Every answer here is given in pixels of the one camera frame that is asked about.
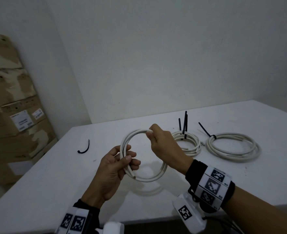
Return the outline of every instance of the white table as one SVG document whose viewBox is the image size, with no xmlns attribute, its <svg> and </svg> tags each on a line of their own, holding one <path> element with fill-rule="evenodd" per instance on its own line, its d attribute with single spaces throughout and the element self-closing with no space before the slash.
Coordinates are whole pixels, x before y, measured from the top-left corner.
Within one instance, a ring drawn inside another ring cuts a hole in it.
<svg viewBox="0 0 287 234">
<path fill-rule="evenodd" d="M 0 233 L 55 230 L 67 208 L 88 187 L 100 159 L 134 129 L 157 123 L 164 130 L 178 130 L 184 111 L 125 119 L 72 128 L 31 170 L 0 199 Z M 262 147 L 252 162 L 234 163 L 217 158 L 205 148 L 196 159 L 231 174 L 236 185 L 275 206 L 287 205 L 287 113 L 256 101 L 188 110 L 188 131 L 205 141 L 198 122 L 211 134 L 244 133 Z M 84 151 L 90 139 L 90 148 Z M 144 134 L 130 144 L 142 161 L 142 176 L 161 167 Z M 224 149 L 242 150 L 243 142 L 221 139 Z M 184 176 L 168 168 L 152 183 L 125 176 L 114 197 L 100 211 L 100 222 L 136 223 L 177 218 L 172 200 L 189 185 Z"/>
</svg>

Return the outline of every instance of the stack of cardboard boxes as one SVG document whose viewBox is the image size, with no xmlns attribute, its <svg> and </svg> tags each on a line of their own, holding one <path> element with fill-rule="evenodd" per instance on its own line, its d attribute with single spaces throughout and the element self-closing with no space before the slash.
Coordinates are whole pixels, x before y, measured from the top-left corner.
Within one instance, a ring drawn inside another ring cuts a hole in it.
<svg viewBox="0 0 287 234">
<path fill-rule="evenodd" d="M 0 35 L 0 185 L 17 182 L 56 141 L 30 76 Z"/>
</svg>

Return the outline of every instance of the cable coil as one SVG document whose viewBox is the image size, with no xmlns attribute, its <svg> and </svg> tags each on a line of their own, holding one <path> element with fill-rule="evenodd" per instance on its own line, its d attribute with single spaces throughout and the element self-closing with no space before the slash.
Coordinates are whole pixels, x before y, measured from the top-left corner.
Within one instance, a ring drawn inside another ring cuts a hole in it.
<svg viewBox="0 0 287 234">
<path fill-rule="evenodd" d="M 151 132 L 153 133 L 152 130 L 134 130 L 132 131 L 131 133 L 129 133 L 128 135 L 126 135 L 123 139 L 122 139 L 122 142 L 121 142 L 121 147 L 120 147 L 120 159 L 122 159 L 124 157 L 124 155 L 126 155 L 126 148 L 127 148 L 127 145 L 129 143 L 129 141 L 137 134 L 140 134 L 140 133 L 146 133 L 146 132 Z M 195 147 L 192 148 L 192 149 L 187 149 L 187 148 L 182 148 L 182 150 L 184 151 L 184 153 L 190 157 L 193 157 L 193 156 L 196 156 L 198 155 L 200 152 L 201 152 L 201 147 L 200 147 L 200 140 L 194 135 L 194 134 L 191 134 L 189 132 L 186 132 L 185 131 L 185 134 L 187 136 L 187 140 L 192 142 Z M 181 134 L 181 131 L 177 131 L 177 132 L 174 132 L 172 133 L 172 136 L 175 140 L 181 140 L 181 139 L 184 139 L 184 135 Z M 159 179 L 161 176 L 163 176 L 163 174 L 165 173 L 167 169 L 167 164 L 163 162 L 161 168 L 160 168 L 160 171 L 153 177 L 150 177 L 150 178 L 142 178 L 142 177 L 139 177 L 139 176 L 136 176 L 134 174 L 134 172 L 132 171 L 132 169 L 130 168 L 129 165 L 127 165 L 125 168 L 124 168 L 124 171 L 125 173 L 130 176 L 131 178 L 133 178 L 134 180 L 136 181 L 140 181 L 140 182 L 153 182 L 153 181 L 156 181 L 157 179 Z"/>
<path fill-rule="evenodd" d="M 255 140 L 253 140 L 251 137 L 247 135 L 240 134 L 240 133 L 220 133 L 220 134 L 216 134 L 215 136 L 216 136 L 216 139 L 225 138 L 225 139 L 234 139 L 234 140 L 239 140 L 239 141 L 247 140 L 252 144 L 251 148 L 247 151 L 230 152 L 230 151 L 223 150 L 223 149 L 216 147 L 213 144 L 213 142 L 216 139 L 212 135 L 207 139 L 205 147 L 211 154 L 217 157 L 221 157 L 227 160 L 232 160 L 232 161 L 237 161 L 237 162 L 243 162 L 243 161 L 254 159 L 258 157 L 261 153 L 261 147 L 259 146 L 259 144 L 256 143 Z"/>
</svg>

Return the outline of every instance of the hand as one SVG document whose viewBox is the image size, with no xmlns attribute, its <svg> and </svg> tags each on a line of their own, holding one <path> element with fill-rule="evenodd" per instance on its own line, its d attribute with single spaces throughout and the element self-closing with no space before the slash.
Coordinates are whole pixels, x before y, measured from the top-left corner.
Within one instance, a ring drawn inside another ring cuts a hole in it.
<svg viewBox="0 0 287 234">
<path fill-rule="evenodd" d="M 153 124 L 149 129 L 153 130 L 153 133 L 147 132 L 146 136 L 151 141 L 151 149 L 155 155 L 185 175 L 193 158 L 185 155 L 169 131 L 162 130 L 157 124 Z"/>
<path fill-rule="evenodd" d="M 125 175 L 123 168 L 130 164 L 132 170 L 139 169 L 141 161 L 132 159 L 137 155 L 135 152 L 127 151 L 126 156 L 120 160 L 119 154 L 115 156 L 119 151 L 120 146 L 115 146 L 101 159 L 95 177 L 81 198 L 84 203 L 101 208 L 103 203 L 111 199 L 118 189 Z"/>
</svg>

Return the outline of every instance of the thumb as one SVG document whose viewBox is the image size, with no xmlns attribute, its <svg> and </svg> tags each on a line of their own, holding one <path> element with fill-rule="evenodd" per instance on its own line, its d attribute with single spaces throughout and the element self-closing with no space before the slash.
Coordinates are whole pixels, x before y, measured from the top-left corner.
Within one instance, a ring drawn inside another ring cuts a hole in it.
<svg viewBox="0 0 287 234">
<path fill-rule="evenodd" d="M 116 171 L 119 171 L 126 167 L 132 160 L 132 157 L 130 155 L 127 155 L 126 157 L 123 157 L 120 161 L 113 164 L 114 169 Z"/>
<path fill-rule="evenodd" d="M 151 146 L 152 146 L 152 147 L 157 144 L 157 140 L 155 139 L 153 133 L 151 133 L 151 132 L 146 132 L 146 136 L 147 136 L 148 139 L 151 141 Z"/>
</svg>

